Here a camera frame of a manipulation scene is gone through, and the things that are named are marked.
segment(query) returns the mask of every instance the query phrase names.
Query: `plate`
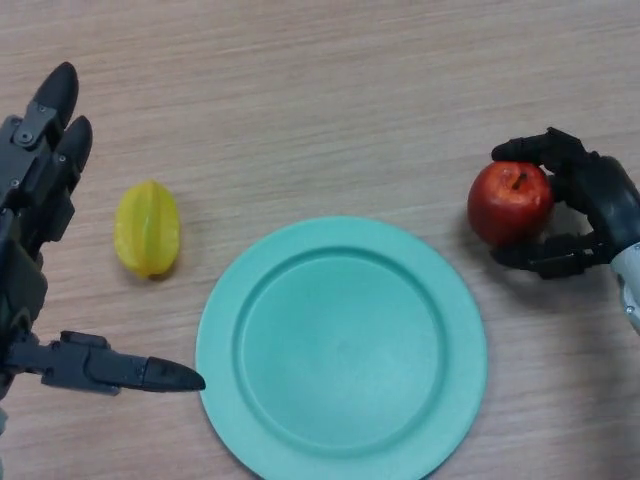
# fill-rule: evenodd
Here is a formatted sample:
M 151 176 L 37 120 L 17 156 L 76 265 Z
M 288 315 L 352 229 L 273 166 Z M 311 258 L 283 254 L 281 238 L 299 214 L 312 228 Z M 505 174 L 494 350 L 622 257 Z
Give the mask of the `plate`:
M 419 238 L 308 220 L 214 288 L 196 368 L 213 428 L 266 480 L 419 480 L 468 433 L 487 347 L 458 273 Z

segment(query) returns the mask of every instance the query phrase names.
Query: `wood grain surface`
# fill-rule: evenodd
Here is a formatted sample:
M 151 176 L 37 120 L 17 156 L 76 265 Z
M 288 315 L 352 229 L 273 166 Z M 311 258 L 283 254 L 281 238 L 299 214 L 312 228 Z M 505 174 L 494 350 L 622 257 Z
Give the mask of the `wood grain surface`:
M 433 478 L 640 478 L 640 340 L 608 269 L 505 273 L 464 222 L 491 148 L 550 125 L 640 182 L 638 0 L 4 0 L 0 45 L 2 116 L 69 60 L 94 126 L 77 213 L 44 249 L 43 341 L 73 329 L 193 365 L 202 308 L 247 246 L 308 217 L 372 217 L 445 255 L 485 319 L 482 413 Z M 120 196 L 149 177 L 183 221 L 179 265 L 154 283 L 112 247 Z M 197 394 L 23 375 L 2 407 L 9 480 L 252 478 Z

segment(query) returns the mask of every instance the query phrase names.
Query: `apple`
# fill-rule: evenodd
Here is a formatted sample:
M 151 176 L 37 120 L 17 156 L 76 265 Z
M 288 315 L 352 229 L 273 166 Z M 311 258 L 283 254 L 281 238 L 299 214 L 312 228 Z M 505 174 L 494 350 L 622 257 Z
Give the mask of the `apple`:
M 473 182 L 467 216 L 473 231 L 493 247 L 531 240 L 547 226 L 553 209 L 547 175 L 536 165 L 493 162 Z

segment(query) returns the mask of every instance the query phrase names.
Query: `robotic hand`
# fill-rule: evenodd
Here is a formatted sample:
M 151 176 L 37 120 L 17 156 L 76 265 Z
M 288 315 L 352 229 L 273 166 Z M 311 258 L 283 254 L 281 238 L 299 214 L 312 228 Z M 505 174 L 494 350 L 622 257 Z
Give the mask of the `robotic hand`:
M 579 139 L 554 128 L 499 145 L 491 157 L 545 167 L 551 172 L 555 201 L 586 215 L 593 228 L 586 235 L 557 235 L 498 248 L 491 252 L 494 260 L 543 279 L 609 264 L 619 280 L 625 313 L 640 333 L 640 194 L 620 163 L 587 152 Z
M 67 331 L 44 346 L 31 331 L 47 291 L 40 248 L 61 240 L 69 225 L 70 197 L 91 151 L 89 120 L 67 128 L 77 97 L 75 68 L 63 63 L 24 118 L 10 116 L 0 127 L 0 400 L 23 372 L 42 375 L 45 385 L 110 395 L 203 390 L 194 370 L 120 354 L 103 337 Z

